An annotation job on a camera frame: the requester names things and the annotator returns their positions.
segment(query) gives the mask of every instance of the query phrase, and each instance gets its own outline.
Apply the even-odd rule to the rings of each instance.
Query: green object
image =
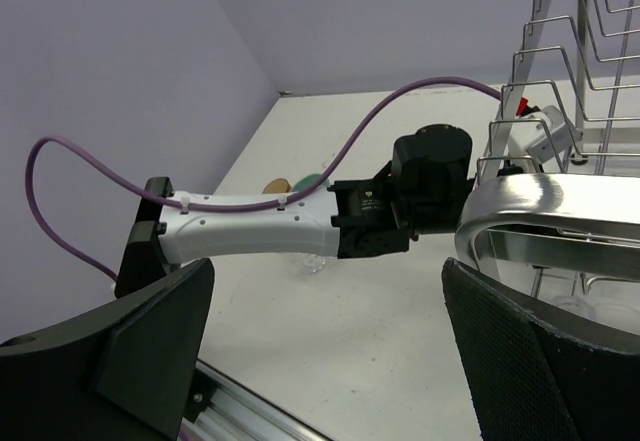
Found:
[[[304,178],[302,178],[300,181],[298,181],[296,184],[294,184],[293,188],[291,188],[291,191],[302,191],[303,189],[306,189],[309,186],[311,186],[313,182],[319,177],[320,177],[320,174],[309,174]],[[324,183],[322,183],[322,185],[329,187],[331,186],[331,183],[327,179],[325,180]]]

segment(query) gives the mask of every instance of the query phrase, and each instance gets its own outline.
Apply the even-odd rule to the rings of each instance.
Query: tabletop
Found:
[[[322,171],[386,94],[279,100],[216,194],[257,194],[274,178]],[[525,95],[539,106],[553,100],[545,87]],[[475,160],[496,110],[494,99],[463,88],[405,95],[332,179],[373,176],[395,139],[428,124],[467,130]],[[453,235],[423,236],[407,253],[333,259],[308,276],[279,254],[216,257],[200,359],[341,441],[479,439],[442,294],[451,256]]]

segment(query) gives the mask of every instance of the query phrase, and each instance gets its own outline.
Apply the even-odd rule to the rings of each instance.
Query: dish rack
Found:
[[[640,334],[638,10],[640,0],[533,0],[455,242],[463,262],[505,284]],[[535,113],[517,117],[523,97],[557,108],[566,149]],[[509,152],[519,123],[544,132],[546,163]],[[532,168],[498,177],[515,162]]]

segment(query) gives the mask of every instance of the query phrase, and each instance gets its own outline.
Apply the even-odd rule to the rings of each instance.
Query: wall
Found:
[[[612,0],[612,6],[625,2]],[[220,3],[277,88],[296,94],[392,89],[438,75],[505,82],[532,7],[532,0]],[[553,13],[575,12],[576,4],[577,0],[556,0]],[[623,14],[609,16],[606,29],[620,30],[623,18]],[[567,22],[547,25],[545,31],[550,45],[572,42]],[[604,55],[616,55],[619,38],[599,37],[598,42]],[[636,40],[630,52],[638,50]],[[542,78],[567,77],[558,53],[539,58]],[[610,63],[602,71],[598,74],[613,74],[615,66]]]
[[[112,299],[28,212],[37,138],[66,135],[140,185],[210,192],[277,92],[216,0],[0,0],[0,26],[1,341]],[[57,147],[36,184],[52,225],[117,269],[137,199]]]

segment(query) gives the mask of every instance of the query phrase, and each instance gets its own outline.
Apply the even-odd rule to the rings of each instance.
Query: purple cable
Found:
[[[492,98],[495,98],[498,101],[500,101],[500,98],[501,98],[500,91],[496,89],[493,89],[477,81],[473,81],[471,79],[457,78],[453,76],[427,78],[420,81],[415,81],[411,84],[407,84],[406,86],[403,86],[402,88],[394,91],[393,93],[389,94],[386,98],[384,98],[382,101],[380,101],[376,105],[376,107],[374,107],[369,112],[369,114],[367,114],[367,116],[360,122],[358,127],[355,129],[353,134],[349,137],[347,142],[344,144],[342,149],[338,152],[338,154],[336,155],[332,163],[327,167],[327,169],[318,178],[316,178],[315,181],[309,187],[299,192],[290,194],[287,197],[286,204],[300,201],[301,199],[304,199],[305,197],[313,193],[317,188],[322,186],[322,184],[327,179],[329,179],[329,176],[333,174],[335,169],[345,158],[345,156],[347,155],[347,153],[349,152],[353,144],[356,142],[356,140],[362,134],[362,132],[368,126],[368,124],[380,113],[380,111],[382,111],[385,107],[387,107],[392,101],[396,100],[403,94],[406,94],[410,91],[414,91],[416,89],[425,88],[427,86],[433,86],[437,84],[465,86],[467,88],[480,91],[481,93],[491,96]],[[31,152],[29,153],[29,158],[27,159],[27,166],[26,166],[26,172],[25,172],[25,190],[27,194],[27,202],[29,203],[29,208],[31,209],[31,213],[33,214],[33,217],[35,218],[40,228],[42,228],[42,230],[47,234],[47,236],[49,236],[58,246],[60,246],[65,251],[71,253],[73,256],[81,259],[85,263],[88,263],[94,268],[102,271],[104,274],[106,274],[111,279],[116,281],[118,278],[118,275],[115,272],[110,270],[108,267],[106,267],[99,261],[90,257],[88,254],[80,251],[78,248],[71,246],[64,239],[58,236],[58,234],[56,234],[56,232],[46,222],[46,220],[44,219],[44,216],[42,215],[42,213],[40,212],[40,209],[38,208],[38,203],[36,201],[36,196],[34,193],[33,173],[35,169],[36,159],[38,158],[38,154],[40,153],[40,150],[44,147],[44,145],[48,143],[56,143],[67,148],[69,151],[71,151],[72,153],[84,159],[87,163],[89,163],[91,166],[97,169],[100,173],[105,175],[107,178],[111,179],[113,182],[115,182],[119,186],[123,187],[127,191],[132,192],[133,194],[136,194],[137,196],[143,199],[146,199],[147,201],[151,201],[157,204],[161,204],[163,206],[168,206],[176,209],[181,209],[182,203],[180,203],[179,201],[166,199],[161,196],[157,196],[155,194],[151,194],[145,191],[143,188],[140,188],[139,186],[136,186],[135,184],[127,181],[122,176],[118,175],[116,172],[114,172],[113,170],[111,170],[110,168],[102,164],[100,161],[98,161],[89,152],[82,149],[80,146],[69,141],[66,138],[63,138],[61,136],[51,135],[51,136],[45,136],[44,138],[41,138],[40,140],[38,140],[38,142],[36,142],[33,148],[31,148]],[[208,212],[208,213],[246,213],[251,211],[261,211],[264,209],[278,208],[279,206],[280,206],[279,201],[273,200],[273,201],[265,201],[261,203],[244,204],[244,205],[237,205],[237,206],[207,205],[207,204],[193,203],[193,204],[189,204],[189,209],[193,211]]]

